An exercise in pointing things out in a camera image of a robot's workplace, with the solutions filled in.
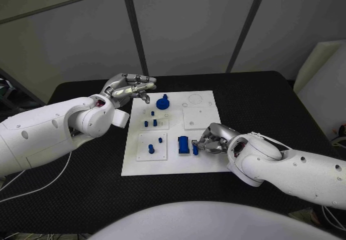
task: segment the black mesh surface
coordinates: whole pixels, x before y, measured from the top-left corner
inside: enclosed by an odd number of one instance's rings
[[[104,83],[105,80],[63,83],[49,103],[99,93]],[[241,133],[261,133],[297,150],[339,157],[277,72],[157,77],[156,92],[205,90],[213,91],[226,126]],[[131,105],[130,102],[122,108],[128,113]],[[0,203],[1,232],[94,233],[128,214],[179,201],[231,202],[281,214],[313,205],[285,195],[268,182],[251,187],[226,172],[121,177],[127,132],[127,128],[111,126],[102,137],[72,152],[56,182],[42,191]],[[27,170],[0,193],[0,199],[45,186],[66,160],[63,156]]]

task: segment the black table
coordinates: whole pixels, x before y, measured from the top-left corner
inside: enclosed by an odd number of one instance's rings
[[[60,84],[49,103],[99,93],[105,81]],[[213,91],[226,126],[241,133],[261,133],[297,150],[339,157],[280,73],[157,77],[156,92],[205,90]],[[122,107],[128,113],[131,105]],[[281,214],[313,205],[285,195],[268,182],[251,187],[228,172],[121,177],[127,132],[127,128],[111,126],[102,137],[72,152],[56,182],[42,191],[0,203],[1,232],[94,233],[138,210],[180,201],[231,202]],[[66,160],[63,156],[26,171],[0,193],[0,199],[45,186]]]

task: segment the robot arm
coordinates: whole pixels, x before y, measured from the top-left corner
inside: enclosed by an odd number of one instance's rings
[[[226,168],[254,187],[268,181],[288,195],[346,210],[346,162],[282,145],[278,148],[256,134],[239,134],[212,123],[193,145],[210,153],[226,153]]]
[[[124,128],[128,113],[117,108],[131,98],[150,103],[145,89],[156,79],[134,74],[114,76],[99,94],[43,106],[9,117],[0,123],[0,176],[34,168],[101,137],[111,124]],[[72,136],[69,128],[79,134]]]

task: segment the blue cylinder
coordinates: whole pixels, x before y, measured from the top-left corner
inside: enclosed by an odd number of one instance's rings
[[[192,145],[192,152],[193,152],[193,155],[199,155],[199,148],[195,145]]]
[[[180,154],[189,154],[190,149],[189,149],[189,138],[187,138],[187,136],[180,136],[177,138],[177,141],[179,141],[179,153]]]
[[[156,102],[156,107],[160,109],[160,110],[164,110],[169,108],[170,106],[170,101],[167,99],[167,94],[163,94],[163,97],[157,100]]]
[[[148,153],[153,154],[156,152],[153,144],[148,145]]]

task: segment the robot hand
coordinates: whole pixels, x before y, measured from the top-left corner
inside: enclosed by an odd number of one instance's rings
[[[131,98],[150,103],[145,89],[156,88],[156,79],[118,74],[105,83],[99,94],[22,112],[0,123],[0,176],[34,168],[101,137],[109,126],[124,128],[128,113],[118,110]]]
[[[278,148],[267,141],[282,145]],[[288,195],[346,210],[346,162],[291,149],[259,133],[239,134],[212,123],[192,143],[212,154],[226,153],[229,171],[254,187],[268,181]]]
[[[150,104],[145,90],[157,88],[156,82],[153,77],[120,73],[107,81],[99,94],[111,100],[115,109],[128,103],[130,98],[141,98]]]

